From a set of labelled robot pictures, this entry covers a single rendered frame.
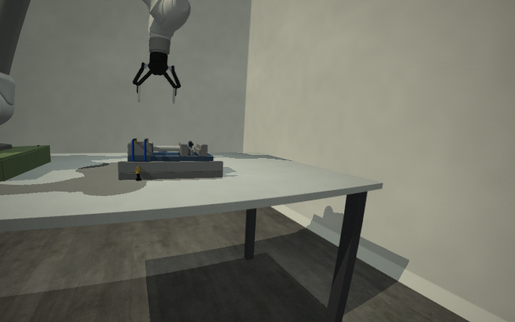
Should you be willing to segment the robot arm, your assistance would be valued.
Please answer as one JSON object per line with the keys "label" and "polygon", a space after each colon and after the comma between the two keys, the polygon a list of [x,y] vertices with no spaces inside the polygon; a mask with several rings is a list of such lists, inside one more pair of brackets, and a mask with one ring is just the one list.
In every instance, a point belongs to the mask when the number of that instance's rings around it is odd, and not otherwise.
{"label": "robot arm", "polygon": [[[16,83],[10,74],[19,35],[31,0],[0,0],[0,125],[14,112]],[[187,21],[189,0],[143,0],[149,9],[149,52],[170,53],[174,32]]]}

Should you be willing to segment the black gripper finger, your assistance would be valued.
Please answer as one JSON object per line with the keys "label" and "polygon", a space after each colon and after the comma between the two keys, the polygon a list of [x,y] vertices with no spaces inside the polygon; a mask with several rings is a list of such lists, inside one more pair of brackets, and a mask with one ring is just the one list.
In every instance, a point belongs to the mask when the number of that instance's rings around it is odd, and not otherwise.
{"label": "black gripper finger", "polygon": [[137,75],[135,76],[133,80],[133,84],[137,85],[136,92],[138,93],[138,102],[140,102],[140,85],[152,74],[152,72],[157,68],[157,66],[153,66],[152,69],[139,81],[137,82],[137,79],[139,79],[140,75],[148,67],[148,64],[142,63],[142,66],[140,70],[138,71]]}
{"label": "black gripper finger", "polygon": [[168,69],[171,71],[177,86],[175,85],[173,80],[168,76],[167,72],[164,70],[164,68],[162,66],[160,66],[160,69],[163,72],[163,75],[165,76],[165,78],[168,80],[168,82],[173,86],[173,103],[172,104],[175,104],[175,96],[177,94],[177,88],[180,88],[181,85],[180,85],[180,82],[175,73],[174,66],[169,66]]}

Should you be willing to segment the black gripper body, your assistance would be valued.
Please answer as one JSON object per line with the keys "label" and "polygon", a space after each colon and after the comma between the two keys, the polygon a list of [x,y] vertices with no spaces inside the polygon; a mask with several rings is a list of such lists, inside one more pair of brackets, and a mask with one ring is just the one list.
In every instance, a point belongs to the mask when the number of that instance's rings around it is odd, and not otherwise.
{"label": "black gripper body", "polygon": [[163,75],[163,72],[160,69],[160,66],[164,68],[166,71],[168,69],[168,55],[163,52],[153,51],[150,53],[150,62],[148,64],[148,68],[151,70],[153,66],[157,66],[157,68],[152,72],[153,75]]}

